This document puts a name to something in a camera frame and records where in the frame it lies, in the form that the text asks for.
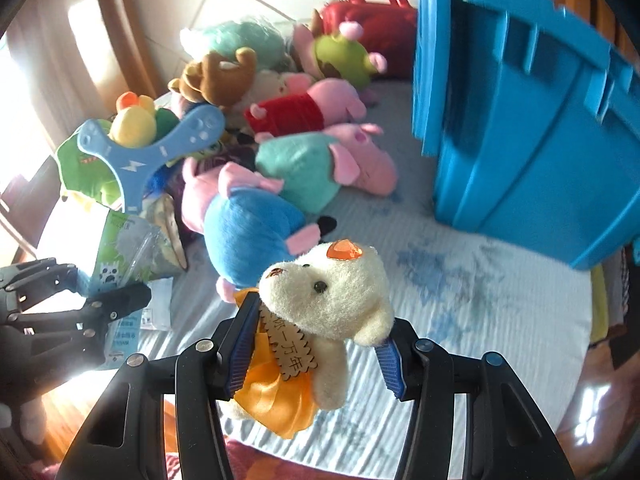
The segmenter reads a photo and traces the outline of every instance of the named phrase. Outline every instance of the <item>yellow duck plush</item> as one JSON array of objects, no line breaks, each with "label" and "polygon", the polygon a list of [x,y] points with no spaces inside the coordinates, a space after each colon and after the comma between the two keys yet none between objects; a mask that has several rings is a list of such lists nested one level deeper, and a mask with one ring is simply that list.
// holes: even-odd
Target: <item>yellow duck plush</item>
[{"label": "yellow duck plush", "polygon": [[116,102],[118,114],[109,137],[125,148],[142,148],[156,139],[156,106],[151,97],[133,92],[122,94]]}]

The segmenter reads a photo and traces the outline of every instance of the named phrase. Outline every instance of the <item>wooden tag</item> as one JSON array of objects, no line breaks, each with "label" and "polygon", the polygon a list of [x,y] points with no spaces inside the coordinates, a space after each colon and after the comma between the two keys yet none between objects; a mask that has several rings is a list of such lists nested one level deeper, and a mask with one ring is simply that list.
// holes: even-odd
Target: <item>wooden tag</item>
[{"label": "wooden tag", "polygon": [[271,351],[276,356],[283,381],[297,377],[300,372],[318,367],[305,335],[297,326],[276,316],[263,302],[260,302],[260,318],[264,323]]}]

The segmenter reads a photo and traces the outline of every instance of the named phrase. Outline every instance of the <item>lightning bolt symbol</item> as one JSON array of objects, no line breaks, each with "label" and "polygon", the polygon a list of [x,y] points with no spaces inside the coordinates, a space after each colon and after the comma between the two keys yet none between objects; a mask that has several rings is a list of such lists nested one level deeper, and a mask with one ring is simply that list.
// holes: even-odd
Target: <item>lightning bolt symbol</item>
[{"label": "lightning bolt symbol", "polygon": [[142,162],[136,162],[135,160],[130,160],[128,166],[123,166],[120,168],[121,170],[133,171],[135,173],[140,166],[146,166]]}]

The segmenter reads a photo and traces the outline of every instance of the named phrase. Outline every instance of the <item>teddy bear nose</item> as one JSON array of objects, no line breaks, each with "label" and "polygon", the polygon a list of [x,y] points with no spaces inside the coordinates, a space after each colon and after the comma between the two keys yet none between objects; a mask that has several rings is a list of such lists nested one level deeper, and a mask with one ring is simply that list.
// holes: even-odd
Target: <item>teddy bear nose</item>
[{"label": "teddy bear nose", "polygon": [[275,267],[274,269],[271,269],[269,271],[269,273],[267,274],[267,278],[273,278],[274,276],[279,276],[284,272],[284,269],[281,269],[280,267]]}]

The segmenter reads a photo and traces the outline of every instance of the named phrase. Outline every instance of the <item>blue y-shaped object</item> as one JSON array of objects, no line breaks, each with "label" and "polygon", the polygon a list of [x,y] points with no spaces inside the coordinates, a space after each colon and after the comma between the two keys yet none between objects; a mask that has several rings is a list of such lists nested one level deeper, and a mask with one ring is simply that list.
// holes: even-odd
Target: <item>blue y-shaped object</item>
[{"label": "blue y-shaped object", "polygon": [[152,175],[170,160],[198,152],[215,143],[225,130],[218,108],[193,108],[167,136],[144,148],[125,148],[113,142],[95,120],[85,121],[78,132],[78,148],[107,164],[120,186],[125,213],[142,211],[145,186]]}]

